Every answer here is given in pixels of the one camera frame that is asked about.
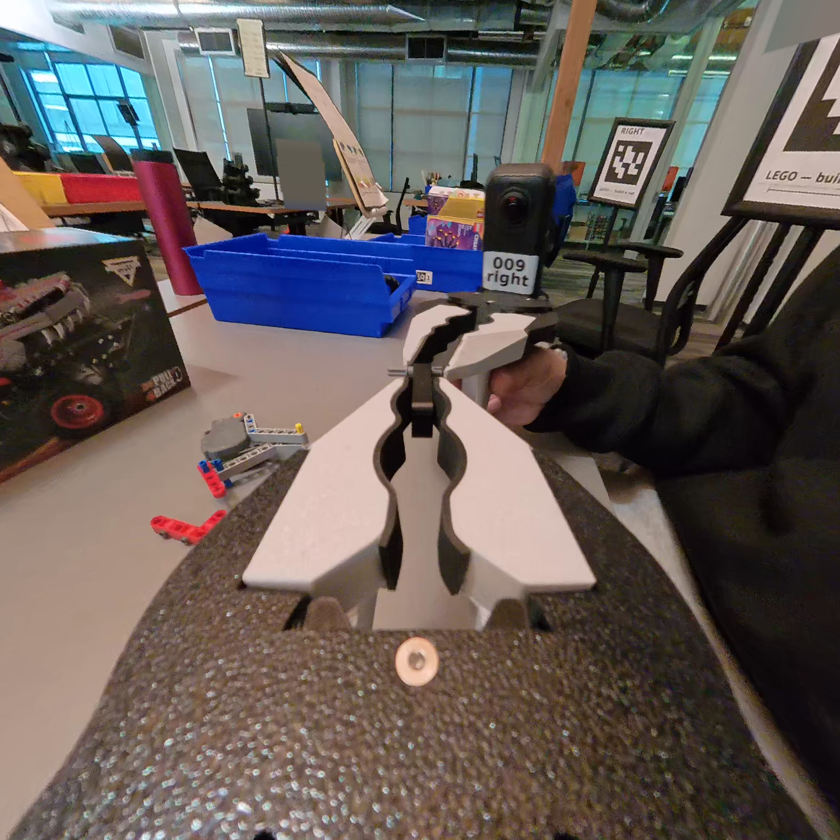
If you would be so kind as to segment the yellow plastic bin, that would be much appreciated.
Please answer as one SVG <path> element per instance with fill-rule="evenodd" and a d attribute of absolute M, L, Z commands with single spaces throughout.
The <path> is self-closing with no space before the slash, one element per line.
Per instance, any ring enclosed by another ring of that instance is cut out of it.
<path fill-rule="evenodd" d="M 24 189 L 40 206 L 67 203 L 67 196 L 60 173 L 14 171 Z"/>

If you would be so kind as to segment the cardboard easel board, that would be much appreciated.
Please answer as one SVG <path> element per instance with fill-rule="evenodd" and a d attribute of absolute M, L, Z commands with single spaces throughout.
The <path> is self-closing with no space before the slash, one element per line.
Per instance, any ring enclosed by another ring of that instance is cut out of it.
<path fill-rule="evenodd" d="M 331 99 L 316 75 L 306 70 L 283 51 L 276 53 L 275 61 L 281 69 L 308 96 L 332 136 L 332 146 L 350 183 L 350 189 L 361 215 L 382 220 L 388 199 L 375 180 L 371 165 L 341 110 Z"/>

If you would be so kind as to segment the maroon water bottle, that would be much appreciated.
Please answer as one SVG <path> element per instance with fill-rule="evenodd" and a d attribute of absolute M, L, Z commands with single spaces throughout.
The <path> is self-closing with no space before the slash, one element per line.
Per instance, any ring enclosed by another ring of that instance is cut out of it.
<path fill-rule="evenodd" d="M 203 294 L 184 251 L 196 245 L 196 237 L 172 153 L 137 149 L 132 151 L 131 161 L 174 294 Z"/>

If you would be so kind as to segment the grey lego assembly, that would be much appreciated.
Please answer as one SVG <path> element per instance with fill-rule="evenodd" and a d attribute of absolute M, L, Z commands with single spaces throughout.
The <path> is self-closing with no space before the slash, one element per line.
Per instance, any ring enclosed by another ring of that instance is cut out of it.
<path fill-rule="evenodd" d="M 251 478 L 310 449 L 300 423 L 262 427 L 251 413 L 235 413 L 212 421 L 203 435 L 198 472 L 215 499 L 226 497 L 236 482 Z"/>

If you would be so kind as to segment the person's right forearm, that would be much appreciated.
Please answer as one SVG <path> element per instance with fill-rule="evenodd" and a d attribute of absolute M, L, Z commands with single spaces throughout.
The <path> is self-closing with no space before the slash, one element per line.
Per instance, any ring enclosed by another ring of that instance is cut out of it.
<path fill-rule="evenodd" d="M 568 351 L 527 429 L 615 452 L 657 477 L 771 469 L 838 489 L 836 249 L 761 333 L 664 369 L 636 353 Z"/>

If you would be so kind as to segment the computer monitor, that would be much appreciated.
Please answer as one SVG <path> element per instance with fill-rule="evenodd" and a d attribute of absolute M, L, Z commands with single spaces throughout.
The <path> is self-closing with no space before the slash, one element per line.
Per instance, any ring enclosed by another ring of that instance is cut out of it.
<path fill-rule="evenodd" d="M 333 148 L 333 136 L 315 106 L 307 103 L 269 102 L 267 110 L 248 108 L 248 129 L 256 171 L 272 175 L 270 143 L 299 140 L 318 143 L 328 182 L 343 179 L 343 170 Z"/>

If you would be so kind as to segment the large framed marker sign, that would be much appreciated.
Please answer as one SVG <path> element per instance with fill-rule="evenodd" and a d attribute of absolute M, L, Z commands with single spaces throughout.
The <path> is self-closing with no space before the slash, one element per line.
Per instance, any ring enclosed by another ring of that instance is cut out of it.
<path fill-rule="evenodd" d="M 839 230 L 839 35 L 798 46 L 721 214 Z"/>

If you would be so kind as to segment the black lego connector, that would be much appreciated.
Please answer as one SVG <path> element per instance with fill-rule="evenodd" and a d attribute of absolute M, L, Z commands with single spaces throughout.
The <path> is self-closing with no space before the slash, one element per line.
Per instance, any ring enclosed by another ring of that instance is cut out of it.
<path fill-rule="evenodd" d="M 434 377 L 427 369 L 413 373 L 410 414 L 412 437 L 432 437 L 436 419 Z"/>

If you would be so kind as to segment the black office chair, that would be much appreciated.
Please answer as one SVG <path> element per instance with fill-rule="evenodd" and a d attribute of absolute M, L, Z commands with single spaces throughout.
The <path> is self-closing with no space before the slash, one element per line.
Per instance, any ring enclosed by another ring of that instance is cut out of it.
<path fill-rule="evenodd" d="M 557 336 L 581 354 L 596 357 L 610 350 L 641 354 L 657 364 L 681 352 L 690 336 L 693 299 L 687 294 L 670 297 L 660 313 L 621 303 L 628 274 L 644 274 L 647 284 L 658 288 L 667 259 L 683 251 L 662 245 L 623 242 L 640 258 L 594 250 L 567 250 L 562 258 L 593 266 L 602 276 L 603 297 L 576 299 L 557 308 Z"/>

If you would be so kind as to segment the small framed marker sign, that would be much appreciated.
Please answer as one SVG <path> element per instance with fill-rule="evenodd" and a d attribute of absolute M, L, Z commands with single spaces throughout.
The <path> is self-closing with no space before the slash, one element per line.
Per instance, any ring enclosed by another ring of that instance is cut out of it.
<path fill-rule="evenodd" d="M 589 202 L 638 210 L 675 124 L 674 120 L 615 118 Z"/>

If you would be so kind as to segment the wooden post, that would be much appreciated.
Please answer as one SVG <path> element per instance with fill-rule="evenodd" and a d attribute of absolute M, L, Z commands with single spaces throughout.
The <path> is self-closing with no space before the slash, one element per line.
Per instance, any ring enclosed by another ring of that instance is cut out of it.
<path fill-rule="evenodd" d="M 592 33 L 596 5 L 596 1 L 573 1 L 564 30 L 558 78 L 545 125 L 541 153 L 541 162 L 555 175 L 560 175 L 562 170 L 564 147 Z"/>

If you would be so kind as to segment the purple yellow toy box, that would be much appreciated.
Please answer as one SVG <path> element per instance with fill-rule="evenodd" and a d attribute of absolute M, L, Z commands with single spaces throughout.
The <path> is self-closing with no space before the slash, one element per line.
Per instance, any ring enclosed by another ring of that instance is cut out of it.
<path fill-rule="evenodd" d="M 425 246 L 482 251 L 486 195 L 466 187 L 431 186 L 426 194 Z"/>

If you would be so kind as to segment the silver air duct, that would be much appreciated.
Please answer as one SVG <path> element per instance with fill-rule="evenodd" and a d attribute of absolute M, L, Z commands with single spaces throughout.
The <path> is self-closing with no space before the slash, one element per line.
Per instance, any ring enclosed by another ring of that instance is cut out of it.
<path fill-rule="evenodd" d="M 271 31 L 266 36 L 270 55 L 285 53 L 319 60 L 440 61 L 467 65 L 535 67 L 536 42 L 509 42 L 450 35 L 406 35 L 344 32 Z"/>
<path fill-rule="evenodd" d="M 420 30 L 512 29 L 532 7 L 524 2 L 258 2 L 258 1 L 52 1 L 63 25 L 134 26 L 142 29 L 232 27 L 240 18 L 267 29 Z"/>

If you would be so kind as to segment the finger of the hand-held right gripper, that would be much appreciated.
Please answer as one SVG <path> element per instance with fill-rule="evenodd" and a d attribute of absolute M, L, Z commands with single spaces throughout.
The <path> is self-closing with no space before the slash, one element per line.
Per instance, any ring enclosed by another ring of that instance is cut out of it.
<path fill-rule="evenodd" d="M 460 338 L 476 326 L 476 310 L 451 302 L 432 302 L 408 325 L 402 348 L 402 378 L 408 381 L 420 365 L 442 375 Z"/>
<path fill-rule="evenodd" d="M 491 314 L 488 322 L 459 338 L 445 367 L 445 379 L 455 382 L 487 377 L 491 371 L 518 361 L 534 319 L 519 313 Z"/>

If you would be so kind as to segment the red angled lego beam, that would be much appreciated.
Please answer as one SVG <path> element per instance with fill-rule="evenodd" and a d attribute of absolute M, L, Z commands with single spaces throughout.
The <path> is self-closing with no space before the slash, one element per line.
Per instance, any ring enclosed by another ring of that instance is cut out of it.
<path fill-rule="evenodd" d="M 177 541 L 193 547 L 213 531 L 226 516 L 226 510 L 218 510 L 199 525 L 166 516 L 156 516 L 150 520 L 150 527 L 155 534 L 164 540 Z"/>

